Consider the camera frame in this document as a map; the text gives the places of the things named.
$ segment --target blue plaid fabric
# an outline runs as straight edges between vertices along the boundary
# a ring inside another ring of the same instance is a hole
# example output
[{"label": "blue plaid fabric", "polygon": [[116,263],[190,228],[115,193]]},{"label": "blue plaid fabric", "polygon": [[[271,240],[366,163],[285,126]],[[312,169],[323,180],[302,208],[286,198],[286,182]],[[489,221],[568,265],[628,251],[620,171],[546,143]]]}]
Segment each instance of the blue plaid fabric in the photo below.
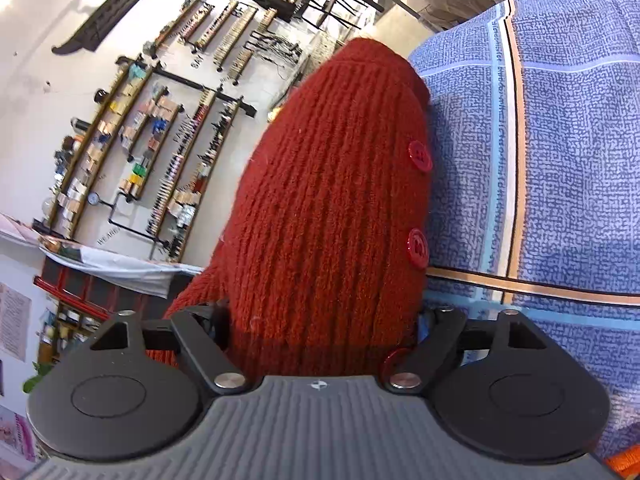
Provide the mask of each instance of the blue plaid fabric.
[{"label": "blue plaid fabric", "polygon": [[[524,80],[526,212],[518,278],[640,294],[640,0],[514,0]],[[499,4],[437,34],[410,62],[431,91],[430,264],[497,272],[506,207],[506,71]],[[471,317],[492,291],[430,279],[430,306]],[[517,294],[608,389],[596,450],[640,442],[640,310]]]}]

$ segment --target red sweater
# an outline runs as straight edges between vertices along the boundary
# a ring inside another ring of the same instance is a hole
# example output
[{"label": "red sweater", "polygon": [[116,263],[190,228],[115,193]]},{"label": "red sweater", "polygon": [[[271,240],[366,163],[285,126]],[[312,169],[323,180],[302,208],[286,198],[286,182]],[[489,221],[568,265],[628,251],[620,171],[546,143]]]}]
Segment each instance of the red sweater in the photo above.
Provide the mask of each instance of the red sweater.
[{"label": "red sweater", "polygon": [[167,316],[229,298],[228,355],[249,376],[375,374],[420,306],[428,101],[404,59],[351,41],[265,131],[209,267]]}]

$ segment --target pink button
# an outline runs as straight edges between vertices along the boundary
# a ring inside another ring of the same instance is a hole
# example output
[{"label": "pink button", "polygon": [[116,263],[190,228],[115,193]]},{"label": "pink button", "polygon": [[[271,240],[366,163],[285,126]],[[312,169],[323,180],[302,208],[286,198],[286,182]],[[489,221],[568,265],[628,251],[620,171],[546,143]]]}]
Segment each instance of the pink button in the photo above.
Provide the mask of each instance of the pink button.
[{"label": "pink button", "polygon": [[433,169],[431,155],[429,155],[427,147],[419,140],[409,142],[409,157],[421,172],[429,173]]},{"label": "pink button", "polygon": [[418,269],[424,270],[429,263],[429,248],[427,239],[420,229],[411,229],[409,239],[406,241],[406,248],[409,251],[409,259]]}]

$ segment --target white logo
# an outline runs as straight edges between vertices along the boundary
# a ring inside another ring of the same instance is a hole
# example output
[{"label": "white logo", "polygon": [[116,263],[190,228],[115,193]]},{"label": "white logo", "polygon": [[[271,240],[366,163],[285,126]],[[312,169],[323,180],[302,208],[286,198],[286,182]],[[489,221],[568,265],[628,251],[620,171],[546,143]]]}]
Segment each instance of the white logo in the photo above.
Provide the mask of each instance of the white logo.
[{"label": "white logo", "polygon": [[324,390],[329,385],[324,381],[313,381],[309,386],[320,391],[320,390]]}]

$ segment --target metal screw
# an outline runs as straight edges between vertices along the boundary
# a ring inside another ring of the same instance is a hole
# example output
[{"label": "metal screw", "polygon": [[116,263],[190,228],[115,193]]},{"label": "metal screw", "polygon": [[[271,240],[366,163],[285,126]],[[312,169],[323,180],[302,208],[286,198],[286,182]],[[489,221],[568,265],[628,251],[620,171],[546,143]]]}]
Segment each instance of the metal screw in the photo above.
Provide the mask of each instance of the metal screw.
[{"label": "metal screw", "polygon": [[224,388],[225,390],[231,390],[233,388],[239,388],[243,386],[246,382],[244,375],[236,374],[235,372],[227,372],[225,374],[220,374],[214,380],[216,386],[219,388]]},{"label": "metal screw", "polygon": [[411,388],[415,388],[416,386],[420,386],[421,382],[420,377],[416,374],[412,374],[411,372],[394,374],[389,379],[389,383],[398,390],[409,390]]}]

